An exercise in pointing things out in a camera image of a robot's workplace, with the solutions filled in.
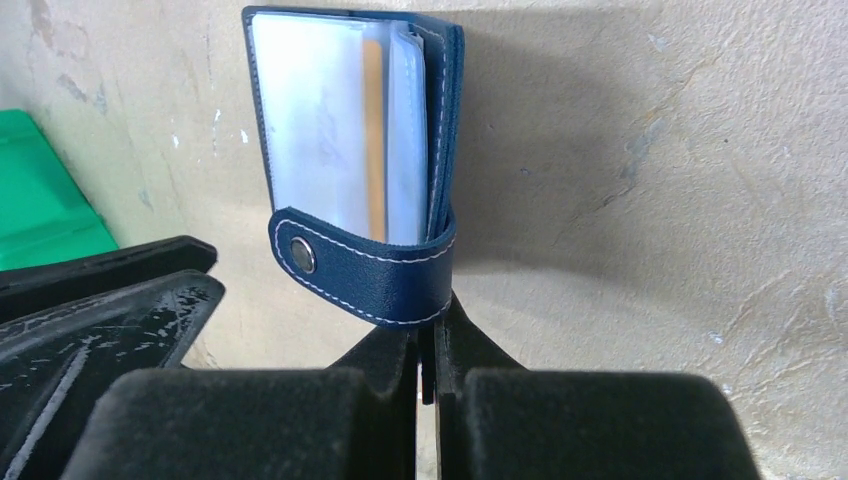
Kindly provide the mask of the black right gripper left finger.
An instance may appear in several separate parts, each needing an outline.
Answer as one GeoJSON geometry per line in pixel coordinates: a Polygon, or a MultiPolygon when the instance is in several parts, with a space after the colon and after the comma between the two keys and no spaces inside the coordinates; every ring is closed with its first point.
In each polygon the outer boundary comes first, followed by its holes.
{"type": "Polygon", "coordinates": [[[67,479],[411,479],[417,351],[376,328],[306,370],[146,369],[97,401],[67,479]]]}

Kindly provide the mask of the blue leather card holder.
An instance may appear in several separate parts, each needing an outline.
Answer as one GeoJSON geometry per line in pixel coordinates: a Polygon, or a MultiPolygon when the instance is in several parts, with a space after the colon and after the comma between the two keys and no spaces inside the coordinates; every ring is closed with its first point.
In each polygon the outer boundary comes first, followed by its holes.
{"type": "Polygon", "coordinates": [[[433,323],[452,301],[463,29],[278,6],[242,22],[277,263],[369,323],[433,323]]]}

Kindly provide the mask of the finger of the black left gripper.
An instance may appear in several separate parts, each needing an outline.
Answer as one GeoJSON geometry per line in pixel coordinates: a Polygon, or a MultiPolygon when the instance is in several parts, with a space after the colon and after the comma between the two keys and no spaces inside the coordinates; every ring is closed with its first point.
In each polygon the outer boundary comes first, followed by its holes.
{"type": "Polygon", "coordinates": [[[122,375],[177,368],[222,300],[214,246],[177,236],[1,275],[1,475],[56,479],[122,375]]]}

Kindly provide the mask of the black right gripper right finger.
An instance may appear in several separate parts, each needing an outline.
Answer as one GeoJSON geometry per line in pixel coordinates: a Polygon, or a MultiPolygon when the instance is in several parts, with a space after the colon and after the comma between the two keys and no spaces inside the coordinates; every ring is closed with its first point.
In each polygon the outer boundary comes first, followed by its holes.
{"type": "Polygon", "coordinates": [[[453,302],[436,323],[443,479],[755,479],[728,400],[671,372],[522,366],[453,302]]]}

